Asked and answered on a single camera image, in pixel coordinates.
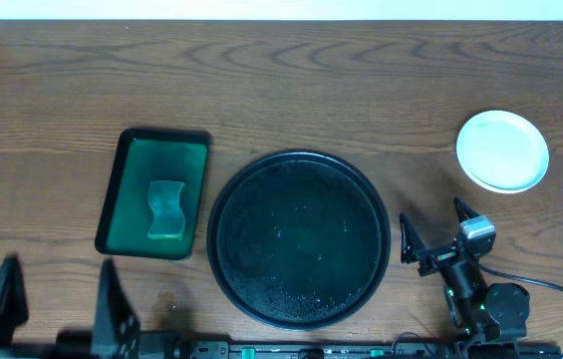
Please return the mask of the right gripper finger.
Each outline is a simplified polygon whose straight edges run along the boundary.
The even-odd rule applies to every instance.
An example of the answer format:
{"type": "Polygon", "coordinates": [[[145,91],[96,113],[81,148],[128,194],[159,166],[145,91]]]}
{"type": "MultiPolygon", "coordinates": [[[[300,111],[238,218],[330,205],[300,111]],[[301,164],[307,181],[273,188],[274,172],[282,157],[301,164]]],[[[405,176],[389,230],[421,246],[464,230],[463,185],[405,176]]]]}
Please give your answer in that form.
{"type": "Polygon", "coordinates": [[[426,247],[404,213],[400,214],[399,220],[402,234],[401,263],[411,264],[419,262],[419,254],[425,251],[426,247]]]}
{"type": "Polygon", "coordinates": [[[479,217],[479,213],[468,206],[462,199],[455,197],[453,199],[453,205],[456,212],[456,216],[459,222],[464,222],[476,217],[479,217]]]}

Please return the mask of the mint plate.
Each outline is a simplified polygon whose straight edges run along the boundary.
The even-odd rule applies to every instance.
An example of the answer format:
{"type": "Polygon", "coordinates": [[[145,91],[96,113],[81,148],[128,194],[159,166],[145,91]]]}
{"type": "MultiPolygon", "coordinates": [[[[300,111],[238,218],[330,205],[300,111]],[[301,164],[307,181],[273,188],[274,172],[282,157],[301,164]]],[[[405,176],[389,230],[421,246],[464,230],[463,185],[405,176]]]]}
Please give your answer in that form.
{"type": "Polygon", "coordinates": [[[550,161],[540,131],[525,118],[502,110],[484,111],[467,120],[455,150],[461,169],[473,182],[505,194],[536,186],[550,161]]]}

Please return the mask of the green scouring sponge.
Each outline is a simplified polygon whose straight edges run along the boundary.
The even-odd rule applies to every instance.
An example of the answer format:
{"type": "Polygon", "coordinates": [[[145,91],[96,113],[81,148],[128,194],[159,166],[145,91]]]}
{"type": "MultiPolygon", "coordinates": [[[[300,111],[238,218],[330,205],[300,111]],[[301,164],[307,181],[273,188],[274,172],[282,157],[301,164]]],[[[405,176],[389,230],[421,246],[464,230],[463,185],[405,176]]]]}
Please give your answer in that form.
{"type": "Polygon", "coordinates": [[[185,231],[185,214],[181,207],[181,193],[185,183],[155,180],[149,184],[147,201],[152,222],[147,232],[150,239],[182,239],[185,231]]]}

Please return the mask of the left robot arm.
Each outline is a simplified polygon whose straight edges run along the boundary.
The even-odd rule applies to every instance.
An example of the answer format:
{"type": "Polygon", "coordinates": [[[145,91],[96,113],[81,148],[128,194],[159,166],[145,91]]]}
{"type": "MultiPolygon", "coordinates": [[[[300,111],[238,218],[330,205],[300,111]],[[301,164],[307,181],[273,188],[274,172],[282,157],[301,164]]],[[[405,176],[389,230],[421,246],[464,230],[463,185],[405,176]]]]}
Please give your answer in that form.
{"type": "Polygon", "coordinates": [[[28,319],[21,264],[16,255],[9,255],[0,266],[0,358],[175,359],[185,356],[185,345],[178,334],[141,329],[110,259],[101,268],[91,329],[63,330],[53,343],[15,343],[16,329],[28,319]]]}

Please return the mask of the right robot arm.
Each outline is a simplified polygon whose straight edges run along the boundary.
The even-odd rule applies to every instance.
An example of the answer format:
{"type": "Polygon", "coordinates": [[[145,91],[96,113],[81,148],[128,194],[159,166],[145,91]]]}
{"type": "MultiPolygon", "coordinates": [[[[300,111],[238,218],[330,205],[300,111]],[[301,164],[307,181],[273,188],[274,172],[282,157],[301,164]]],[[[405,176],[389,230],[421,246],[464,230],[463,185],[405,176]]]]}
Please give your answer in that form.
{"type": "Polygon", "coordinates": [[[405,214],[399,216],[401,262],[416,263],[421,277],[440,274],[454,324],[484,343],[527,335],[530,295],[513,283],[488,284],[479,259],[494,245],[494,224],[459,198],[453,200],[458,232],[451,243],[428,248],[405,214]]]}

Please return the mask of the round black serving tray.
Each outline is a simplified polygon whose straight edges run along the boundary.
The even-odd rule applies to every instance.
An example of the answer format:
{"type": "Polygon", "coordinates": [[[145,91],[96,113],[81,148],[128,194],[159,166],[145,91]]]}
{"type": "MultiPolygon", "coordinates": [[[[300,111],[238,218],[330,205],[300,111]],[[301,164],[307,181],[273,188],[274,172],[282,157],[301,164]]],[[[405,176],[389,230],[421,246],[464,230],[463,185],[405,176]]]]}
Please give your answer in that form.
{"type": "Polygon", "coordinates": [[[360,310],[391,254],[385,205],[333,155],[288,151],[247,165],[212,208],[207,256],[232,304],[267,325],[315,330],[360,310]]]}

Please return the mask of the black rectangular water tray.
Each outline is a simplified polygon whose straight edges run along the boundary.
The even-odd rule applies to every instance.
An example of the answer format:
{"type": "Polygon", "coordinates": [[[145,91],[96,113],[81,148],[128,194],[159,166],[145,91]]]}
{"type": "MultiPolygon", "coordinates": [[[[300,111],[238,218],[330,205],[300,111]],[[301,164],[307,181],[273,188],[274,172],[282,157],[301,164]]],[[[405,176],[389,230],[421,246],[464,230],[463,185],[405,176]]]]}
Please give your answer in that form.
{"type": "Polygon", "coordinates": [[[191,255],[211,136],[206,131],[129,128],[118,141],[95,238],[98,252],[182,260],[191,255]],[[147,190],[155,180],[181,181],[182,239],[150,239],[147,190]]]}

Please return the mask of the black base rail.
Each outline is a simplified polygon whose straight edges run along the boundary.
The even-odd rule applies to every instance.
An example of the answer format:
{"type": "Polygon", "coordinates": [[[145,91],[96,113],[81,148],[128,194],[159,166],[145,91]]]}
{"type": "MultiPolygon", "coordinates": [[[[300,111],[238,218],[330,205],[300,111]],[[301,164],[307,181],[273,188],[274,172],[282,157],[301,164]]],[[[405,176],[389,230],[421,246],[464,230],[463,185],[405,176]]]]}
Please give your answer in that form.
{"type": "Polygon", "coordinates": [[[453,344],[399,341],[387,345],[327,343],[228,343],[196,341],[177,343],[169,354],[175,359],[557,359],[553,345],[489,344],[460,349],[453,344]]]}

